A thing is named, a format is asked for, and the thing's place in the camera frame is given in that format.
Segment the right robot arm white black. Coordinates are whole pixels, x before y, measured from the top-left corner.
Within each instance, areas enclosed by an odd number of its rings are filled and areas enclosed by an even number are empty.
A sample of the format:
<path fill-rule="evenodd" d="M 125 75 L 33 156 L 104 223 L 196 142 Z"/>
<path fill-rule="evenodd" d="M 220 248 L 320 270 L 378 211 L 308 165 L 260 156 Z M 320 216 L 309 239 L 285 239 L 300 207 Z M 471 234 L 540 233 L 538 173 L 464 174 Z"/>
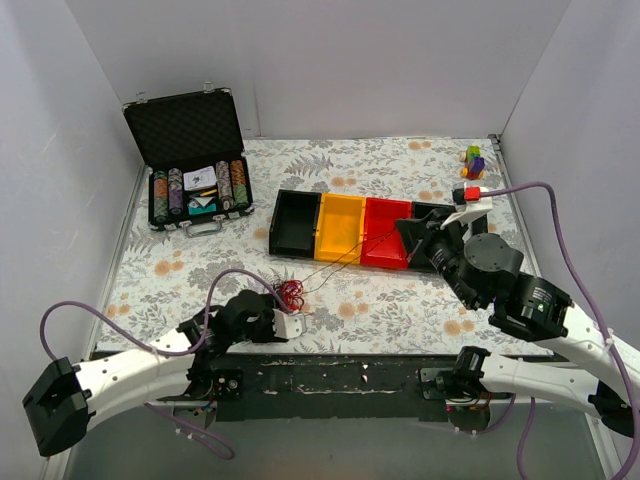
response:
<path fill-rule="evenodd" d="M 447 400 L 483 393 L 541 398 L 633 436 L 631 401 L 597 323 L 566 292 L 523 272 L 523 254 L 499 235 L 466 238 L 460 222 L 445 219 L 445 210 L 434 209 L 422 219 L 396 221 L 409 258 L 428 261 L 466 309 L 491 308 L 488 322 L 500 332 L 550 349 L 578 368 L 519 362 L 466 346 L 451 369 L 427 380 L 428 392 Z"/>

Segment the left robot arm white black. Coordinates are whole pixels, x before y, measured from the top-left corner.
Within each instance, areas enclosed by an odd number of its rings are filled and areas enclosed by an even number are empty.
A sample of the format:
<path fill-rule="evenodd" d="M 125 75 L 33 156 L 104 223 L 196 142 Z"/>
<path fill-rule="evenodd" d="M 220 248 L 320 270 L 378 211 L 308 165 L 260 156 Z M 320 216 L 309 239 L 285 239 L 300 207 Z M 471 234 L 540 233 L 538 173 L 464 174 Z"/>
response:
<path fill-rule="evenodd" d="M 124 411 L 167 397 L 205 398 L 213 360 L 240 342 L 287 342 L 306 328 L 272 294 L 243 290 L 209 306 L 151 344 L 103 359 L 51 361 L 23 398 L 43 457 L 70 449 L 87 432 Z"/>

